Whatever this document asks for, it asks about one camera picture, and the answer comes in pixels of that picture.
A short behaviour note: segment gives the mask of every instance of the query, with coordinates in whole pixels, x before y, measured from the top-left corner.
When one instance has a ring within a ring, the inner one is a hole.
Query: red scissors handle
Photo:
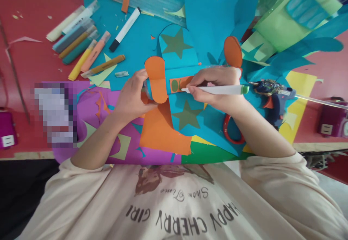
[[[241,139],[240,140],[233,140],[231,139],[231,137],[228,135],[228,123],[231,119],[231,116],[226,114],[226,117],[225,117],[225,121],[224,121],[224,135],[226,137],[226,139],[228,139],[229,142],[233,143],[233,144],[237,144],[237,145],[240,145],[240,144],[243,144],[245,142],[245,139],[243,137],[243,134],[241,133]]]

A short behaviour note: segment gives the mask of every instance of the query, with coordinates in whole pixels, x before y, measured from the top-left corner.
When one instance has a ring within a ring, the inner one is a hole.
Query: green marker cap
[[[240,90],[240,94],[247,94],[249,92],[249,86],[243,85],[242,89]]]

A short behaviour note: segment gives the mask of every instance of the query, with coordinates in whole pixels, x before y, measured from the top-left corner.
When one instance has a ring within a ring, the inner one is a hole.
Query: person
[[[243,95],[213,95],[203,82],[239,84],[234,67],[197,73],[195,100],[233,117],[255,156],[225,164],[104,168],[120,130],[157,107],[140,93],[140,70],[79,151],[60,165],[19,239],[348,239],[348,222],[305,159]]]

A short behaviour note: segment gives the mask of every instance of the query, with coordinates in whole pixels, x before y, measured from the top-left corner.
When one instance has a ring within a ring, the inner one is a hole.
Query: yellow highlighter
[[[75,81],[77,76],[79,75],[80,71],[81,71],[81,66],[83,65],[83,63],[86,61],[86,59],[88,58],[88,56],[91,54],[92,50],[94,49],[94,47],[97,45],[97,41],[93,40],[92,43],[88,46],[88,48],[86,49],[86,51],[82,54],[80,60],[77,62],[77,64],[75,65],[75,67],[73,68],[73,70],[71,71],[71,73],[69,74],[68,79],[70,81]]]

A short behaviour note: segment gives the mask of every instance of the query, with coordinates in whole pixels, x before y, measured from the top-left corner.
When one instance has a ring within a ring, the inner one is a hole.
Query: teal highlighter
[[[100,33],[98,32],[98,30],[95,30],[93,33],[91,33],[83,42],[81,42],[77,47],[75,47],[74,50],[72,50],[66,57],[64,57],[63,64],[70,64],[72,61],[74,61],[88,48],[91,42],[94,39],[97,39],[99,36]]]

